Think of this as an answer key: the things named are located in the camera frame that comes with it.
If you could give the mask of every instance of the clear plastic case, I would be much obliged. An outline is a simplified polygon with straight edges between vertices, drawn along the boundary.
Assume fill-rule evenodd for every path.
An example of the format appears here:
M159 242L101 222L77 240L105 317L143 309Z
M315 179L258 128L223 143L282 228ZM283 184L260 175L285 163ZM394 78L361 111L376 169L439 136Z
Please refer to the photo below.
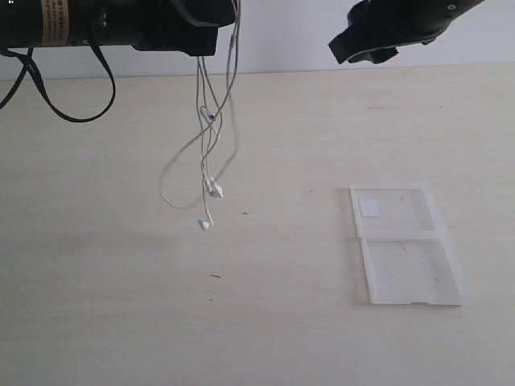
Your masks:
M428 189L351 188L372 304L463 305L459 267Z

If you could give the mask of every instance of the white table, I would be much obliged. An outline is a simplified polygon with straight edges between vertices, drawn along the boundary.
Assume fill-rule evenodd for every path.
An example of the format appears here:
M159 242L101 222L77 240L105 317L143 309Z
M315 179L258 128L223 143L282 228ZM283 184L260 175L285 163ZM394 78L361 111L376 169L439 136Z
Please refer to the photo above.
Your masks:
M156 189L198 130L193 79L118 86L91 125L30 84L0 113L0 384L515 382L514 64L242 76L207 233ZM76 115L109 98L106 80L48 87ZM198 193L199 151L174 197ZM394 181L430 185L466 306L368 304L345 189Z

